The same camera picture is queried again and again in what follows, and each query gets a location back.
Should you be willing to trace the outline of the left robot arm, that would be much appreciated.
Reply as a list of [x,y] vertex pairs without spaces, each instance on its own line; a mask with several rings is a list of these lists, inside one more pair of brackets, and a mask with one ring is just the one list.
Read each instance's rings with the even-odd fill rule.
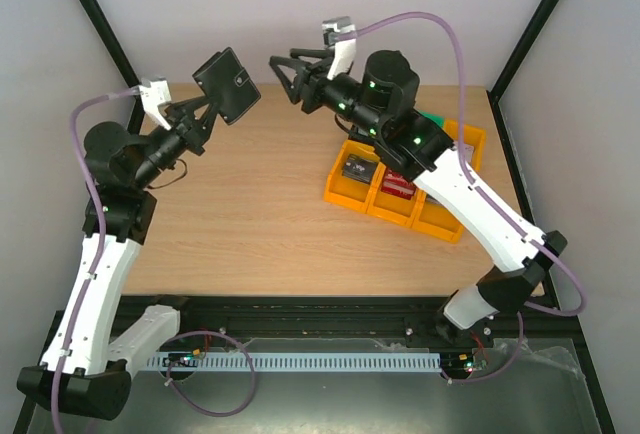
[[169,126],[147,135],[114,121],[86,133],[77,156],[90,201],[78,274],[51,343],[17,380],[21,393],[50,411],[56,430],[63,414],[115,419],[136,374],[177,334],[180,312],[169,304],[146,308],[117,337],[111,332],[156,208],[151,185],[185,152],[203,154],[218,111],[218,102],[201,96],[169,104]]

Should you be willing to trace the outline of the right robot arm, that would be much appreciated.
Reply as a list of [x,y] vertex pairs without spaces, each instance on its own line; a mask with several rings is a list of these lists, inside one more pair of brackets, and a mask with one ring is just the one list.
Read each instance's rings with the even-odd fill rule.
[[370,54],[361,80],[340,68],[340,60],[329,49],[293,49],[271,57],[269,65],[292,104],[306,114],[326,107],[365,131],[381,162],[434,197],[493,261],[487,274],[440,307],[433,322],[438,338],[455,346],[479,321],[519,312],[566,248],[566,238],[514,211],[470,167],[461,142],[416,110],[419,76],[401,52]]

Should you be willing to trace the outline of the black leather card holder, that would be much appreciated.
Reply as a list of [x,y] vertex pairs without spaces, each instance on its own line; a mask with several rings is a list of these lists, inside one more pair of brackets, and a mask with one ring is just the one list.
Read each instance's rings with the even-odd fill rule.
[[216,103],[227,125],[236,123],[261,99],[258,88],[231,47],[216,52],[192,78],[205,96]]

